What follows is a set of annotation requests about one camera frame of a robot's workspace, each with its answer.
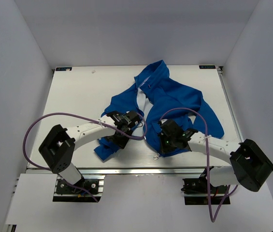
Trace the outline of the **blue zip jacket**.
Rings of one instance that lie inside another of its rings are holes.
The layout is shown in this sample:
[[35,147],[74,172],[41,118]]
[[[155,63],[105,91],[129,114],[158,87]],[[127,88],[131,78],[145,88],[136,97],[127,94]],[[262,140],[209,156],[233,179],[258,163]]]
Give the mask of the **blue zip jacket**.
[[161,117],[173,119],[183,130],[196,129],[215,138],[224,136],[223,127],[212,108],[204,100],[202,92],[180,84],[170,78],[163,60],[147,65],[134,78],[131,87],[111,98],[103,115],[118,111],[135,111],[146,119],[146,142],[162,157],[183,153],[183,149],[162,152],[158,134]]

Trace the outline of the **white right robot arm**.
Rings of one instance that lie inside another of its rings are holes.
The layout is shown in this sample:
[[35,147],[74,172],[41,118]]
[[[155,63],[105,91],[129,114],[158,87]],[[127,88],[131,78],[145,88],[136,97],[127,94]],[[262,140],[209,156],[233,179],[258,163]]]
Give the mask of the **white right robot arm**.
[[242,143],[206,137],[195,129],[183,130],[168,119],[160,123],[160,151],[166,155],[176,150],[199,152],[220,159],[228,166],[210,167],[200,176],[200,188],[207,193],[218,186],[241,185],[257,192],[273,172],[273,163],[250,139]]

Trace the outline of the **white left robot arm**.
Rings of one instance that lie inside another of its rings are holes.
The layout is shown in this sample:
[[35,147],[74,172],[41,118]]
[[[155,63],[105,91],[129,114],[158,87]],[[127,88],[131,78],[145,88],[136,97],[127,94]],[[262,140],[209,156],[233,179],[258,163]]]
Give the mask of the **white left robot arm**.
[[72,163],[74,151],[101,138],[123,149],[141,120],[135,111],[125,114],[113,111],[102,116],[96,123],[89,121],[69,128],[58,124],[49,131],[39,152],[51,172],[62,177],[72,192],[78,193],[85,187],[85,179]]

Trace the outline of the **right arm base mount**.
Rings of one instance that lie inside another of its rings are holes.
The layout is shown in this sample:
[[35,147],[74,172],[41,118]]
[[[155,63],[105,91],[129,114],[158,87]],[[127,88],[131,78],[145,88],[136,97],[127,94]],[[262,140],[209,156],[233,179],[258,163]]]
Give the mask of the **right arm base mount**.
[[[210,197],[212,205],[219,205],[227,186],[213,187],[210,185]],[[202,178],[184,178],[181,191],[184,194],[185,205],[207,205],[207,180]]]

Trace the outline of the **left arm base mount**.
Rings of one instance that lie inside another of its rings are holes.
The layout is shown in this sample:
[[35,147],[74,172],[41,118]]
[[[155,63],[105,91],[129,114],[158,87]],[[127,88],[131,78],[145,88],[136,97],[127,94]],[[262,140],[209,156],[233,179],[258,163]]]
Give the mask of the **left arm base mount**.
[[80,188],[68,185],[58,178],[55,184],[53,202],[63,203],[98,203],[103,192],[104,180],[101,178],[85,178]]

